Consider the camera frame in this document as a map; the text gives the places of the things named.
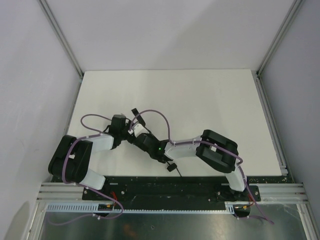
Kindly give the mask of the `black folding umbrella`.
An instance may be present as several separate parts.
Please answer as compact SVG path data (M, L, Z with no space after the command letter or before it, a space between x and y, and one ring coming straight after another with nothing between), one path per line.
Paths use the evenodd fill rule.
M129 122L128 142L148 153L152 159L163 164L168 164L167 170L169 172L177 170L179 176L182 177L178 166L175 163L170 163L173 160L165 155L165 148L167 144L174 147L176 146L175 142L171 140L170 124L165 115L154 109L147 109L139 112L134 108L131 111L134 114L134 118ZM163 117L167 125L167 139L158 140L157 137L146 127L146 123L141 115L149 112L157 113Z

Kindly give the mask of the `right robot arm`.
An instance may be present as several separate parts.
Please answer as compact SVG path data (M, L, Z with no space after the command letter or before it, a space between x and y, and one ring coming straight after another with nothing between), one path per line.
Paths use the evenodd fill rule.
M133 144L148 153L160 163L176 159L197 157L215 171L223 173L229 188L234 192L244 192L247 188L247 177L240 165L238 145L212 130L204 130L202 135L188 140L158 140L151 133L139 134Z

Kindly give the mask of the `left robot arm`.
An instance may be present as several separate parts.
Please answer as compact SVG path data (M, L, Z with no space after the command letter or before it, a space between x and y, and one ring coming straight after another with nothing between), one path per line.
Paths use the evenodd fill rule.
M101 190L106 178L89 168L91 156L113 150L127 138L131 121L116 114L105 130L97 134L75 137L64 135L48 165L48 172L64 183L76 183L87 188Z

